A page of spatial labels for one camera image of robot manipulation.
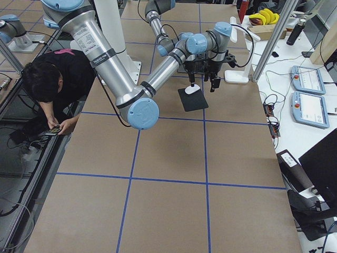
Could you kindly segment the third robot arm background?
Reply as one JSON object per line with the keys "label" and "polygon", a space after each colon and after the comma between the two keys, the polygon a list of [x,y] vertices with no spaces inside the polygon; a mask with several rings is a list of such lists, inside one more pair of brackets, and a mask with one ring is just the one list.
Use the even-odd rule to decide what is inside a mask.
{"label": "third robot arm background", "polygon": [[39,44],[49,47],[43,35],[30,34],[14,14],[1,16],[1,41],[16,53],[33,53]]}

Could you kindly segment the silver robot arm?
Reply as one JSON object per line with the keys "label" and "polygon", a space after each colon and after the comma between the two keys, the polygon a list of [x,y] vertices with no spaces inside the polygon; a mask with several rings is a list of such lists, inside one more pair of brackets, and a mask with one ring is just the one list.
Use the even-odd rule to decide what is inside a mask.
{"label": "silver robot arm", "polygon": [[198,53],[192,53],[187,48],[189,38],[194,34],[191,32],[182,32],[178,34],[171,24],[163,23],[161,17],[164,13],[175,7],[175,1],[148,1],[144,11],[145,21],[151,27],[155,35],[156,48],[159,55],[165,58],[161,65],[161,73],[167,75],[169,66],[173,63],[178,68],[183,68],[188,74],[192,90],[198,90],[199,86],[195,84],[195,57]]}
{"label": "silver robot arm", "polygon": [[98,27],[89,1],[43,1],[43,9],[45,25],[72,35],[115,96],[122,118],[139,130],[158,121],[160,111],[152,98],[190,56],[207,52],[211,61],[222,64],[233,28],[227,22],[217,22],[210,31],[183,33],[176,43],[159,45],[163,62],[136,85]]}

